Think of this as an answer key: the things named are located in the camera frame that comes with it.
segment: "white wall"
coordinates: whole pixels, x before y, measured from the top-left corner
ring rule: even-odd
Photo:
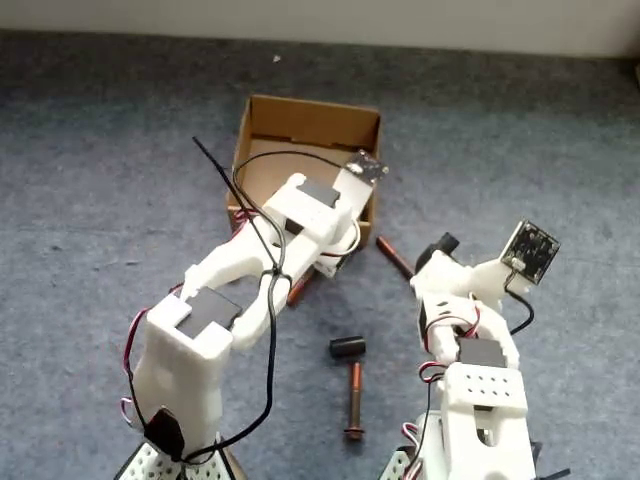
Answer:
[[[640,0],[0,0],[0,27],[640,55]]]

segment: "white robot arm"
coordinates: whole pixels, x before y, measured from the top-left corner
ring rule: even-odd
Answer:
[[[281,268],[276,271],[272,263],[282,247],[277,232],[256,216],[186,271],[179,295],[170,293],[148,311],[144,351],[131,376],[136,404],[131,424],[165,461],[211,458],[194,452],[220,438],[220,385],[231,350],[255,344],[284,307],[291,285],[308,268],[335,274],[360,242],[357,219],[386,171],[360,152],[340,170],[332,187],[292,175],[262,207],[284,233]],[[242,311],[216,288],[247,275],[260,278],[259,291]]]
[[[510,332],[500,314],[501,299],[507,293],[530,309],[521,295],[540,282],[560,244],[522,221],[495,260],[462,266],[451,256],[457,245],[444,235],[418,260],[410,281],[420,309],[419,336],[435,357],[423,365],[421,376],[438,369],[424,380],[441,380],[441,409],[428,410],[413,427],[423,441],[415,443],[412,460],[403,463],[397,452],[393,461],[411,480],[538,479],[512,338],[521,328]],[[528,323],[532,314],[530,309]]]

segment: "white plastic part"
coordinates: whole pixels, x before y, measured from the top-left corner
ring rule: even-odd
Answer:
[[[176,480],[180,469],[179,463],[172,462],[148,443],[143,443],[130,461],[123,465],[120,474],[114,480]],[[204,464],[186,468],[185,474],[189,480],[232,480],[233,478],[218,452]]]
[[[319,260],[322,252],[332,248],[334,238],[340,237],[340,248],[346,250],[354,235],[348,229],[353,222],[349,199],[340,198],[331,208],[299,190],[304,181],[304,175],[292,175],[264,205],[281,227],[287,219],[302,227],[298,235],[286,239],[282,272],[291,281],[284,276],[276,280],[276,314],[284,308],[291,284]],[[269,252],[278,259],[280,248],[274,245],[279,240],[277,232],[262,217],[255,217],[254,224]],[[174,415],[185,440],[184,455],[211,445],[216,438],[222,415],[220,382],[230,350],[250,348],[269,326],[267,296],[272,267],[253,226],[245,223],[232,240],[186,271],[179,299],[169,295],[147,315],[145,348],[134,373],[136,397],[147,421],[161,407]],[[187,301],[203,287],[216,289],[247,275],[261,278],[258,295],[235,319],[231,331],[212,321],[192,339],[176,328],[191,311]],[[140,428],[139,419],[132,417],[133,426]]]
[[[429,350],[448,368],[436,390],[441,396],[441,411],[429,413],[419,453],[423,460],[420,480],[536,478],[519,353],[500,315],[507,281],[509,290],[520,295],[532,285],[520,275],[513,276],[513,270],[499,259],[469,267],[441,251],[435,251],[410,281],[419,307],[424,309],[426,325],[430,320],[454,317],[428,329]],[[459,347],[453,329],[473,325],[475,308],[480,312],[478,336],[500,343],[508,368],[456,361]],[[416,422],[419,428],[423,421],[421,417]]]
[[[343,168],[333,183],[333,189],[340,192],[341,201],[348,202],[351,211],[350,218],[342,219],[331,245],[325,250],[329,253],[339,253],[346,251],[357,240],[356,231],[352,227],[353,221],[358,221],[362,215],[362,211],[373,193],[373,186]],[[332,278],[336,274],[340,261],[341,258],[321,256],[315,262],[314,267],[324,276]]]
[[[448,480],[532,480],[536,477],[522,375],[510,368],[454,363],[442,396]],[[475,406],[492,407],[490,412]],[[477,430],[486,432],[486,443]]]
[[[505,295],[504,284],[512,270],[498,259],[480,263],[475,267],[463,266],[440,250],[410,280],[418,300],[426,292],[447,293],[467,297],[470,292],[490,308],[500,312],[501,299]],[[516,275],[509,289],[518,294],[526,293],[531,283]]]
[[[215,322],[194,339],[175,328],[189,305],[168,295],[147,314],[145,347],[133,376],[142,416],[162,407],[180,424],[185,452],[212,443],[222,415],[220,381],[233,336]],[[133,426],[140,428],[137,415]]]
[[[431,292],[423,292],[422,302],[427,325],[432,319],[442,316],[453,316],[464,319],[446,319],[434,323],[433,326],[429,327],[429,351],[436,358],[436,361],[444,363],[445,365],[456,361],[460,347],[458,346],[456,336],[451,326],[461,325],[465,329],[470,328],[470,325],[473,325],[477,320],[475,310],[477,308],[480,312],[480,323],[476,330],[478,337],[495,340],[500,343],[507,367],[519,368],[520,354],[509,333],[507,322],[495,310],[489,308],[479,300],[473,301],[469,298]]]

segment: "open cardboard box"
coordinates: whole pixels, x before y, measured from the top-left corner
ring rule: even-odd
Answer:
[[[234,167],[252,155],[277,150],[298,150],[315,153],[340,165],[359,149],[378,158],[380,114],[369,108],[332,103],[296,100],[292,98],[252,95],[242,117]],[[299,172],[332,185],[336,167],[312,158],[277,154],[258,158],[238,172],[238,181],[258,205],[273,195],[286,180]],[[376,192],[360,216],[362,240],[366,245],[375,218]],[[227,210],[231,228],[233,214],[239,206],[227,193]]]

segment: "screw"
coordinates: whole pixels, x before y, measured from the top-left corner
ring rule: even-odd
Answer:
[[[364,429],[360,426],[360,395],[362,391],[362,365],[351,365],[351,408],[349,409],[349,427],[344,429],[348,440],[360,441]]]

